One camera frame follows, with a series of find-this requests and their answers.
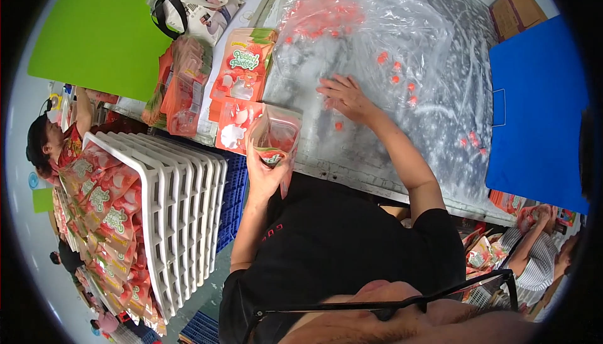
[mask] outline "stack of candy bags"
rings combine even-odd
[[[262,99],[276,38],[274,29],[245,28],[230,32],[210,93],[209,120],[218,122],[218,127],[225,102]]]
[[[467,280],[497,269],[508,255],[498,242],[502,234],[487,237],[490,231],[480,234],[481,231],[482,229],[478,229],[463,239],[467,260],[465,265]]]
[[[212,61],[207,43],[189,35],[176,39],[159,58],[157,85],[142,120],[159,128],[165,125],[172,135],[195,136]]]
[[[70,197],[67,229],[110,310],[166,334],[147,268],[139,174],[94,143],[58,174]]]

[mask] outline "pink packaging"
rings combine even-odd
[[[262,116],[264,106],[260,102],[224,97],[218,122],[216,147],[247,155],[245,132],[255,119]]]

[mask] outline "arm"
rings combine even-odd
[[[321,79],[324,86],[317,91],[329,97],[328,106],[368,126],[384,144],[398,177],[408,190],[412,224],[427,210],[446,209],[438,181],[404,132],[366,98],[353,77],[335,74],[334,78]]]
[[[77,96],[75,127],[79,135],[83,137],[92,127],[92,104],[86,89],[80,86],[75,88],[75,96]]]
[[[542,230],[546,227],[548,221],[548,217],[541,217],[524,238],[520,239],[521,242],[517,245],[515,252],[511,255],[507,266],[513,270],[513,273],[515,273],[517,277],[521,276],[528,265],[528,261],[530,260],[528,254],[530,253],[530,249],[534,243],[536,243],[536,240],[540,236],[540,233],[542,233]]]
[[[268,200],[290,169],[291,164],[287,159],[281,160],[274,169],[270,169],[260,160],[253,146],[247,142],[249,195],[230,255],[230,273],[251,266],[262,234],[266,231]]]

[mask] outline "white plastic crate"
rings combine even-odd
[[[165,191],[168,194],[167,205],[162,206],[162,210],[166,211],[164,227],[167,238],[166,254],[168,257],[166,266],[169,270],[168,274],[170,275],[169,287],[172,293],[172,300],[175,302],[177,307],[183,307],[185,298],[183,296],[184,288],[182,286],[184,285],[184,280],[182,280],[182,273],[184,267],[182,267],[180,264],[180,254],[184,251],[184,248],[181,248],[182,245],[178,243],[178,231],[181,227],[178,222],[178,217],[180,216],[178,197],[182,189],[182,181],[184,179],[182,169],[185,168],[185,165],[178,163],[175,159],[168,155],[156,152],[150,146],[140,145],[132,141],[130,138],[127,138],[127,135],[125,134],[114,134],[113,132],[109,132],[107,136],[113,138],[115,141],[120,141],[122,144],[129,146],[132,149],[136,149],[155,160],[162,162],[163,165],[168,167],[171,171],[171,175],[169,174],[168,178],[166,179]]]
[[[218,227],[220,225],[222,197],[224,194],[226,173],[228,171],[228,162],[226,162],[226,160],[222,156],[217,155],[215,153],[205,152],[201,149],[190,148],[183,144],[171,143],[165,139],[161,139],[158,137],[147,136],[147,138],[150,138],[153,141],[158,141],[160,143],[171,144],[181,150],[194,152],[195,154],[200,156],[204,155],[208,159],[209,164],[211,165],[211,170],[208,170],[207,172],[207,188],[210,192],[209,209],[206,211],[208,215],[207,224],[205,226],[205,231],[207,235],[203,235],[203,237],[206,239],[204,247],[204,258],[206,259],[206,261],[204,264],[203,278],[207,279],[209,277],[209,274],[215,269]]]
[[[193,237],[193,230],[197,230],[199,215],[196,213],[199,212],[199,197],[201,193],[204,193],[203,178],[206,173],[203,172],[203,164],[198,157],[196,158],[184,153],[182,149],[177,149],[177,146],[169,147],[157,143],[153,141],[152,137],[146,137],[146,135],[128,134],[128,136],[140,144],[147,144],[150,147],[166,152],[166,154],[169,153],[175,159],[187,164],[186,183],[185,188],[182,191],[185,200],[183,200],[183,206],[179,211],[179,222],[184,226],[179,229],[178,245],[183,246],[183,253],[179,253],[179,256],[181,260],[180,264],[183,264],[185,272],[183,276],[186,287],[185,299],[189,299],[191,294],[197,290],[198,274],[196,271],[197,267],[194,263],[198,261],[199,256],[195,256],[193,253],[196,244],[196,237]]]
[[[145,240],[147,266],[153,286],[153,293],[159,311],[167,324],[176,315],[176,307],[171,290],[172,279],[168,272],[168,262],[173,262],[167,252],[166,212],[162,207],[167,206],[166,180],[170,180],[173,171],[162,162],[152,159],[144,153],[132,149],[115,139],[97,133],[97,136],[87,132],[82,146],[86,147],[91,141],[109,152],[127,166],[132,167],[140,175],[142,182],[142,232]]]
[[[161,138],[151,137],[145,134],[135,135],[146,141],[159,144],[177,152],[183,156],[188,156],[193,161],[193,166],[197,170],[194,183],[195,191],[193,195],[193,207],[191,210],[191,223],[189,224],[188,233],[190,235],[190,243],[188,254],[191,259],[191,276],[192,276],[192,293],[197,290],[197,287],[203,285],[204,270],[207,259],[205,257],[205,244],[207,239],[207,219],[209,216],[210,205],[210,188],[214,174],[214,165],[211,159],[199,152],[181,146],[180,144],[170,143]]]
[[[222,199],[224,197],[224,187],[226,186],[226,173],[228,172],[228,162],[218,154],[213,154],[209,152],[203,152],[207,155],[211,155],[215,158],[214,165],[214,185],[216,187],[216,205],[213,211],[214,220],[212,222],[212,234],[209,238],[211,243],[208,243],[207,249],[209,250],[209,271],[207,273],[206,278],[209,276],[209,273],[212,273],[215,269],[216,263],[216,250],[218,246],[218,229],[220,227],[220,214],[222,213]]]
[[[189,225],[189,216],[187,213],[189,212],[191,203],[190,195],[192,188],[191,161],[174,152],[161,149],[155,144],[147,144],[137,137],[124,133],[112,134],[112,136],[116,138],[120,137],[126,144],[148,148],[156,157],[161,158],[161,161],[172,162],[171,164],[176,169],[172,192],[174,205],[171,206],[173,215],[168,220],[171,229],[175,231],[169,250],[175,255],[176,261],[170,264],[170,271],[176,276],[177,280],[174,287],[178,292],[178,307],[183,307],[185,300],[189,299],[191,295],[189,289],[189,262],[188,257],[186,257],[186,250],[188,248],[188,235],[186,235],[186,231]]]

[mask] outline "cardboard box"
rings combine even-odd
[[[490,15],[499,42],[547,20],[535,0],[496,0],[490,5]]]

